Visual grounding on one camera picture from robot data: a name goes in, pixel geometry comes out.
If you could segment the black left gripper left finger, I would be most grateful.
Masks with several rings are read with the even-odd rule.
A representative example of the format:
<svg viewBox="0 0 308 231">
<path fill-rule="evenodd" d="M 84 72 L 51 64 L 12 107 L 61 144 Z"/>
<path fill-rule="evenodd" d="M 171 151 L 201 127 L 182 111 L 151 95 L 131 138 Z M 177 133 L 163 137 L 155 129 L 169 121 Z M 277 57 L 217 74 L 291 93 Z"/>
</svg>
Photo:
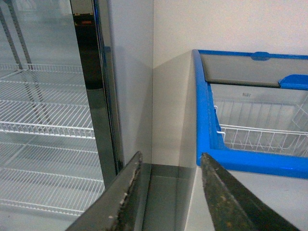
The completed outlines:
<svg viewBox="0 0 308 231">
<path fill-rule="evenodd" d="M 68 231 L 132 231 L 140 202 L 142 153 L 136 152 L 112 185 Z"/>
</svg>

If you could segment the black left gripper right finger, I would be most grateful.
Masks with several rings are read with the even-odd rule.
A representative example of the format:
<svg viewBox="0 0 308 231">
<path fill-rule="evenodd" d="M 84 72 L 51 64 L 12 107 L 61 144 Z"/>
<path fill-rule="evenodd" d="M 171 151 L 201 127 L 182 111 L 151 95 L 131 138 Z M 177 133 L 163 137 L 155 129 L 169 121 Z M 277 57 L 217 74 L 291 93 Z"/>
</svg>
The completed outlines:
<svg viewBox="0 0 308 231">
<path fill-rule="evenodd" d="M 201 156 L 205 199 L 216 231 L 297 231 L 208 153 Z"/>
</svg>

